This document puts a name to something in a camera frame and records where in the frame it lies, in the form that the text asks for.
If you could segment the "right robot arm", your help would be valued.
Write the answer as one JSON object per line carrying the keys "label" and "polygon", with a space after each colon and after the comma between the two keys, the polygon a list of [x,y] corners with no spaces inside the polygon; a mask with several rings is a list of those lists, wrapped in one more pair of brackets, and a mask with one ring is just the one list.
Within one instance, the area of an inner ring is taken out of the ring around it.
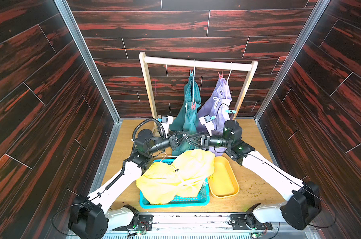
{"label": "right robot arm", "polygon": [[237,121],[226,121],[221,135],[199,132],[186,140],[200,149],[224,148],[232,160],[260,176],[284,198],[281,204],[253,205],[246,212],[249,228],[277,222],[302,231],[322,211],[319,186],[311,181],[305,183],[269,162],[242,140],[242,127]]}

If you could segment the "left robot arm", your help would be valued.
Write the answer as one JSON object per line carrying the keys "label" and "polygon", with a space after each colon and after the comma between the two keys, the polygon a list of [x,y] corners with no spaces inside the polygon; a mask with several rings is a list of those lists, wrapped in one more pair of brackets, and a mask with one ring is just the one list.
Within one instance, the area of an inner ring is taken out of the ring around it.
{"label": "left robot arm", "polygon": [[150,118],[133,131],[133,148],[122,162],[122,169],[88,196],[79,195],[70,209],[68,228],[82,239],[100,239],[107,232],[123,227],[133,230],[139,212],[130,205],[110,210],[114,201],[153,163],[153,154],[180,146],[190,135],[187,131],[171,131],[163,121]]}

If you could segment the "green shorts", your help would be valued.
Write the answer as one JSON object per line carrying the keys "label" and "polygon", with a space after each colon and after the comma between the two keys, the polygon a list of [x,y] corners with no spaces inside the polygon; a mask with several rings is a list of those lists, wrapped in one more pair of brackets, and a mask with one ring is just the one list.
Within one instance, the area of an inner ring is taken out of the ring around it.
{"label": "green shorts", "polygon": [[[196,109],[191,109],[191,103],[196,102]],[[188,78],[188,83],[184,87],[183,105],[169,126],[171,131],[186,131],[190,134],[197,133],[198,108],[201,106],[201,95],[198,84],[193,77]]]}

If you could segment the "lilac shorts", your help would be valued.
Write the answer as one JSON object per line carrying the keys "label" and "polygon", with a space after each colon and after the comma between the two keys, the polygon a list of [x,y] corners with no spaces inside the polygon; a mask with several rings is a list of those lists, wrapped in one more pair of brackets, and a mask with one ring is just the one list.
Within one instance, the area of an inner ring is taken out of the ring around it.
{"label": "lilac shorts", "polygon": [[198,125],[196,127],[198,132],[208,132],[205,125],[202,125],[199,118],[209,115],[215,116],[212,120],[214,128],[212,130],[213,135],[222,135],[224,129],[224,123],[230,120],[229,106],[232,102],[232,97],[229,89],[229,85],[225,78],[219,78],[215,89],[211,97],[205,102],[205,104],[198,111]]}

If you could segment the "yellow plastic tray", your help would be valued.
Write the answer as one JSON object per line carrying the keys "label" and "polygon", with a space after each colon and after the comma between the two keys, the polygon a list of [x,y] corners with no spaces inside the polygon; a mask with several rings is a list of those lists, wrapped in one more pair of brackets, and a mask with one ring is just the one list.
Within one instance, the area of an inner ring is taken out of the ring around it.
{"label": "yellow plastic tray", "polygon": [[214,158],[214,172],[208,178],[208,185],[214,198],[224,199],[239,193],[240,187],[228,159]]}

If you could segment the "turquoise plastic basket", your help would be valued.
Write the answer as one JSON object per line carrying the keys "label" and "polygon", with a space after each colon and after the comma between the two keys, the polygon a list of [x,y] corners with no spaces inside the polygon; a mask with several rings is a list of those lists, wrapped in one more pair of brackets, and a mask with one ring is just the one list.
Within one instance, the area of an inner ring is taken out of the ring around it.
{"label": "turquoise plastic basket", "polygon": [[[173,163],[174,160],[175,159],[171,159],[171,160],[168,159],[163,161],[156,160],[154,162],[164,162],[166,164],[171,164]],[[140,205],[142,208],[145,209],[205,206],[209,203],[209,195],[207,192],[208,190],[207,178],[205,179],[204,184],[201,187],[196,197],[186,198],[186,197],[175,196],[175,198],[167,204],[151,204],[140,191]]]}

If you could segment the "wooden clothes rack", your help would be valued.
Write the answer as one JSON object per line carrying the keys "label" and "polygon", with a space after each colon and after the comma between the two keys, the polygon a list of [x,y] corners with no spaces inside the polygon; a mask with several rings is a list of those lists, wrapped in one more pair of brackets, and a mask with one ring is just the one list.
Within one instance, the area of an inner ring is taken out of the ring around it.
{"label": "wooden clothes rack", "polygon": [[186,60],[186,59],[174,59],[174,58],[162,58],[162,57],[150,57],[146,56],[145,52],[139,53],[139,60],[142,68],[142,73],[144,77],[144,82],[149,98],[150,110],[153,118],[157,118],[158,114],[156,112],[156,106],[152,91],[151,78],[149,73],[149,64],[161,64],[161,65],[170,65],[170,66],[180,66],[180,67],[192,67],[195,68],[205,68],[205,69],[217,69],[217,70],[235,70],[247,72],[245,81],[243,83],[239,98],[235,105],[234,117],[236,117],[240,111],[243,100],[248,92],[249,86],[252,82],[252,79],[255,75],[255,72],[258,68],[258,62],[252,61],[250,64],[243,63],[225,63],[225,62],[213,62],[213,61],[200,61],[200,60]]}

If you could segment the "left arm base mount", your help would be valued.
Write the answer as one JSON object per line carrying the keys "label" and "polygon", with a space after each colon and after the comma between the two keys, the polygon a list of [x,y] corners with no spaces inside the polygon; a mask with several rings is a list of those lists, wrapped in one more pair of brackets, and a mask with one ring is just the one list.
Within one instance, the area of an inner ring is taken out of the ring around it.
{"label": "left arm base mount", "polygon": [[113,231],[151,231],[153,224],[153,215],[151,214],[139,214],[133,216],[132,221],[127,226],[120,226],[113,229]]}

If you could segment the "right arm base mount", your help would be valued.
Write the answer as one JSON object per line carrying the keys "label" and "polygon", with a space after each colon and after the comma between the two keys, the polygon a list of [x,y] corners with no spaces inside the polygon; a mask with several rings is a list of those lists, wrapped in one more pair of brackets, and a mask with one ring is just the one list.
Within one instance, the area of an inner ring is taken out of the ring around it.
{"label": "right arm base mount", "polygon": [[273,226],[269,223],[260,223],[252,214],[231,214],[228,222],[233,230],[272,230]]}

